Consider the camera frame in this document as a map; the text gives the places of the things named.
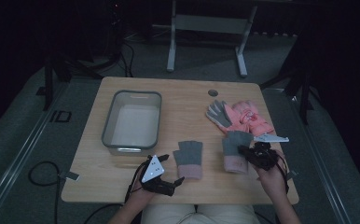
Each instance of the person's lap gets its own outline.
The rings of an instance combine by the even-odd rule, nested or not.
[[[258,224],[252,205],[200,204],[150,204],[142,215],[142,224],[231,223]]]

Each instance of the pink glove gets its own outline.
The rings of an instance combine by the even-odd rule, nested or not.
[[[240,116],[240,113],[232,110],[224,101],[218,102],[217,100],[209,105],[209,110],[206,112],[206,117],[214,122],[223,133],[229,131],[248,133],[249,126],[240,122]]]
[[[251,101],[241,101],[232,106],[234,113],[241,114],[240,122],[249,126],[249,131],[254,136],[260,136],[263,133],[270,133],[273,131],[265,119],[258,115],[258,109]]]

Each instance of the black cable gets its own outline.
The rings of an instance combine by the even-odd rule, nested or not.
[[[54,181],[54,182],[43,183],[43,184],[35,182],[33,180],[33,178],[32,178],[33,171],[38,166],[40,166],[42,164],[46,164],[46,163],[52,165],[55,168],[56,173],[57,173],[57,180]],[[59,177],[59,174],[60,174],[59,167],[52,161],[41,161],[41,162],[39,162],[34,167],[32,167],[32,169],[29,171],[29,174],[28,174],[29,181],[34,185],[37,185],[37,186],[40,186],[40,187],[48,187],[48,186],[52,186],[52,185],[57,186],[57,188],[56,188],[56,197],[55,197],[55,205],[54,205],[54,209],[55,209],[54,210],[54,223],[58,223],[58,198],[59,198],[59,192],[60,192],[60,186],[61,186],[60,185],[61,184],[61,178]]]
[[[52,165],[55,170],[56,170],[56,175],[57,175],[57,180],[56,181],[53,181],[53,182],[49,182],[49,183],[38,183],[36,182],[33,178],[32,178],[32,175],[33,175],[33,172],[34,170],[40,166],[40,165],[43,165],[43,164],[49,164],[49,165]],[[57,188],[56,188],[56,197],[55,197],[55,210],[54,210],[54,223],[57,224],[58,223],[58,199],[59,199],[59,196],[60,196],[60,188],[61,188],[61,177],[60,177],[60,170],[59,170],[59,167],[57,164],[55,164],[54,162],[52,161],[41,161],[39,162],[38,164],[36,164],[34,167],[32,167],[32,169],[29,171],[28,173],[28,179],[29,181],[36,185],[36,186],[39,186],[39,187],[48,187],[48,186],[53,186],[53,185],[56,185]],[[104,205],[100,208],[98,208],[97,210],[95,210],[92,214],[90,214],[90,216],[84,221],[84,223],[86,224],[88,221],[90,221],[90,219],[96,214],[98,213],[99,211],[107,208],[107,207],[111,207],[111,206],[119,206],[119,207],[122,207],[123,204],[122,203],[110,203],[110,204],[107,204],[107,205]]]
[[[262,216],[261,214],[259,214],[258,212],[255,212],[256,215],[258,215],[259,217],[262,217],[264,220],[266,220],[269,224],[273,224],[273,222],[271,222],[269,219],[267,219],[266,217]]]
[[[106,67],[116,63],[117,61],[118,61],[118,58],[116,58],[115,56],[111,56],[111,57],[109,57],[109,59],[106,62],[96,64],[96,65],[92,65],[92,66],[88,66],[88,68],[93,69],[93,70],[96,71],[96,70],[106,68]]]
[[[128,65],[127,65],[127,61],[125,60],[123,53],[121,53],[121,60],[124,63],[125,77],[127,77],[128,76]]]
[[[98,212],[100,212],[101,210],[104,210],[105,208],[107,207],[111,207],[111,206],[119,206],[119,207],[122,207],[123,204],[122,203],[110,203],[110,204],[107,204],[107,205],[104,205],[98,209],[96,209],[92,214],[90,214],[90,216],[84,221],[84,224],[87,224],[88,221],[90,221],[90,219],[95,216],[95,214],[97,214]]]
[[[133,188],[133,185],[134,185],[134,181],[136,181],[136,177],[137,177],[137,174],[139,173],[140,169],[145,166],[147,163],[147,161],[143,162],[142,164],[139,165],[139,167],[137,167],[136,171],[134,172],[134,175],[133,175],[133,178],[132,178],[132,182],[130,183],[130,185],[128,186],[128,190],[127,190],[127,194],[125,195],[125,200],[124,202],[127,202],[129,197],[131,196],[131,193],[132,193],[132,188]]]
[[[268,151],[264,151],[268,157],[273,161],[275,162],[275,165],[276,167],[279,169],[280,173],[282,174],[282,177],[283,177],[283,180],[284,180],[284,184],[285,184],[285,193],[288,193],[288,184],[287,184],[287,164],[285,163],[284,159],[280,156],[280,155],[277,155],[282,161],[283,161],[283,164],[284,164],[284,169],[285,171],[283,171],[282,167],[280,167],[279,163],[271,156],[271,154],[269,154]]]
[[[131,47],[131,45],[129,45],[129,44],[125,43],[125,42],[124,42],[123,44],[124,44],[125,46],[127,46],[127,47],[131,50],[131,52],[132,52],[129,70],[130,70],[130,76],[133,77],[132,64],[133,64],[134,50],[133,50],[133,47]]]

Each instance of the pink fabric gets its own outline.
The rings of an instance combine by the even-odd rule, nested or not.
[[[177,172],[179,178],[185,177],[190,179],[202,179],[202,168],[200,165],[196,165],[196,164],[178,165]]]
[[[263,133],[270,133],[273,128],[265,119],[258,115],[258,109],[251,101],[242,101],[232,107],[233,111],[240,113],[240,123],[247,124],[249,133],[254,136],[260,136]]]
[[[250,131],[247,123],[241,123],[241,114],[238,111],[234,111],[229,105],[224,105],[224,109],[226,110],[227,119],[230,120],[232,125],[227,128],[222,126],[219,127],[223,133],[227,133],[229,131],[241,131],[248,133]]]
[[[247,161],[240,156],[225,156],[224,169],[227,172],[247,174]]]

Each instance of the dark background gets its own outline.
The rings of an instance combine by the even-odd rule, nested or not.
[[[244,12],[236,6],[242,3],[236,7],[219,1],[183,3],[178,10],[191,14],[236,17]],[[330,7],[316,6],[327,3]],[[221,10],[214,9],[214,4]],[[113,12],[149,38],[152,23],[170,24],[170,8],[166,0],[132,0],[127,5],[116,0],[0,1],[0,118],[48,55],[61,51],[91,61],[93,55],[102,54],[104,46],[99,40],[113,28]],[[310,53],[312,85],[360,171],[360,1],[263,4],[253,32],[298,35],[298,47],[293,48],[287,64],[296,66],[299,55]]]

